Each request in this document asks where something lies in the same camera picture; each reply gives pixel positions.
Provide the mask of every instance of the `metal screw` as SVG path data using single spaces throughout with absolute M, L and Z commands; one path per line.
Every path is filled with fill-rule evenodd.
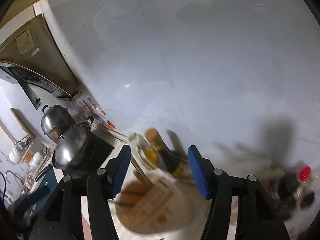
M 216 175 L 221 175 L 223 173 L 223 171 L 220 169 L 214 169 L 213 173 Z
M 71 180 L 71 176 L 70 176 L 70 175 L 66 175 L 66 176 L 64 176 L 64 177 L 62 178 L 62 180 L 63 180 L 64 182 L 67 182 L 67 181 Z
M 248 179 L 249 179 L 250 181 L 256 181 L 256 180 L 257 180 L 257 177 L 254 176 L 254 175 L 249 175 Z
M 97 170 L 97 174 L 98 175 L 102 175 L 102 174 L 105 174 L 105 173 L 106 173 L 106 170 L 104 168 L 101 168 L 101 169 Z

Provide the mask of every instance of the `range hood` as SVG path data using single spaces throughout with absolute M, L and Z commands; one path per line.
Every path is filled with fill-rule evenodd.
M 0 78 L 19 83 L 36 109 L 41 106 L 41 99 L 29 84 L 61 100 L 75 102 L 82 95 L 42 15 L 31 19 L 2 43 Z

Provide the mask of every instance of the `pot handle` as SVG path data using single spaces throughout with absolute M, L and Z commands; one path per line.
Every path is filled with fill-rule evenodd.
M 52 164 L 49 164 L 48 166 L 46 166 L 35 178 L 35 182 L 38 182 L 39 179 L 41 179 L 48 170 L 50 170 L 52 168 Z
M 93 118 L 93 116 L 92 115 L 89 115 L 88 117 L 87 117 L 87 122 L 90 120 L 90 125 L 92 125 L 93 124 L 93 120 L 94 120 L 94 118 Z
M 44 110 L 49 107 L 48 105 L 45 105 L 43 108 L 42 108 L 42 113 L 44 113 Z

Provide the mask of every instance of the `blue gripper pad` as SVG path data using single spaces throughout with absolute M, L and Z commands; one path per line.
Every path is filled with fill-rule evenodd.
M 191 145 L 188 149 L 188 161 L 201 195 L 205 199 L 211 199 L 209 186 L 212 181 L 214 166 L 208 159 L 201 157 L 195 145 Z
M 113 197 L 115 197 L 121 190 L 130 161 L 130 146 L 124 145 L 118 157 L 111 159 L 106 166 L 106 170 L 108 172 L 107 180 L 112 184 L 112 190 L 110 193 Z

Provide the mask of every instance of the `bottle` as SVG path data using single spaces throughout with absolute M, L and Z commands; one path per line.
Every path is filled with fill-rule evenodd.
M 299 166 L 295 171 L 286 173 L 280 180 L 272 183 L 270 195 L 274 201 L 284 200 L 297 193 L 298 196 L 307 187 L 311 178 L 308 165 Z
M 180 155 L 169 150 L 163 142 L 158 130 L 150 128 L 145 132 L 145 136 L 151 146 L 158 153 L 158 167 L 161 170 L 169 172 L 175 178 L 179 177 L 183 172 L 183 160 Z
M 158 167 L 158 155 L 156 151 L 151 147 L 151 145 L 141 134 L 130 132 L 128 134 L 128 140 L 138 148 L 139 156 L 137 157 L 141 160 L 143 166 L 146 169 L 154 170 Z

